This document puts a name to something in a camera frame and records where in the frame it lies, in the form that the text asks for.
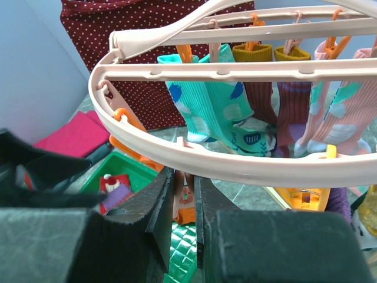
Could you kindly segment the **maroon yellow striped sock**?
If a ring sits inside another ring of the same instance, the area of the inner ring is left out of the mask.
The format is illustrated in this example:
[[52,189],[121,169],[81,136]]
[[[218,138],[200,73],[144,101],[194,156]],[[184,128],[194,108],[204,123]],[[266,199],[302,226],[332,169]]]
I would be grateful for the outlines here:
[[351,211],[346,187],[331,188],[326,211],[342,215],[347,222],[351,221]]

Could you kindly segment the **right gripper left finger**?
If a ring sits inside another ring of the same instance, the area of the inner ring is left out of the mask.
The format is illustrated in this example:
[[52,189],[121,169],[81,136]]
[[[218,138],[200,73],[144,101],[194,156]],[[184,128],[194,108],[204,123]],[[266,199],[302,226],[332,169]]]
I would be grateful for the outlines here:
[[1,173],[2,282],[162,282],[168,271],[173,170],[109,215],[97,195],[30,192]]

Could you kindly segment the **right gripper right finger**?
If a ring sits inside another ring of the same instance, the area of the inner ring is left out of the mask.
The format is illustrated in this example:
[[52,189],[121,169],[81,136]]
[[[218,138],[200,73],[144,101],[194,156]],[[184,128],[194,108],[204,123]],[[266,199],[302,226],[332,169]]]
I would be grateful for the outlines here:
[[203,282],[372,282],[350,225],[333,212],[242,210],[194,181]]

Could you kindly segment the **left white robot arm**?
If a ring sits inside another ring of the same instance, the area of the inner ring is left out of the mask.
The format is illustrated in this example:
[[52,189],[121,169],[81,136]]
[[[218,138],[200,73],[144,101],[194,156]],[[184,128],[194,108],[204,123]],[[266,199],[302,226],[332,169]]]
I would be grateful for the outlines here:
[[[17,184],[17,167],[25,169],[35,190]],[[7,129],[1,129],[1,207],[93,208],[104,200],[98,194],[67,194],[52,188],[85,172],[90,161],[37,149]]]

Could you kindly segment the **pink round clip hanger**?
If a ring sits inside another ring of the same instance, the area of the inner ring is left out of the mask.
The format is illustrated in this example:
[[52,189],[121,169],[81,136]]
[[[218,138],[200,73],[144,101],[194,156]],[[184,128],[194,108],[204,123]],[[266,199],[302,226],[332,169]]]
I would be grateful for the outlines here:
[[[113,45],[93,69],[89,94],[117,144],[156,162],[194,175],[277,187],[330,188],[376,182],[376,154],[361,139],[376,116],[376,59],[271,62],[180,62],[163,55],[155,64],[126,64],[162,45],[199,37],[191,26],[228,8],[208,1],[183,19],[161,28],[115,31]],[[103,88],[109,79],[165,81],[183,115],[189,147],[149,135],[127,103],[113,109]],[[296,88],[309,83],[308,121],[295,157],[272,159],[270,140],[239,123],[252,115],[244,83],[275,81]]]

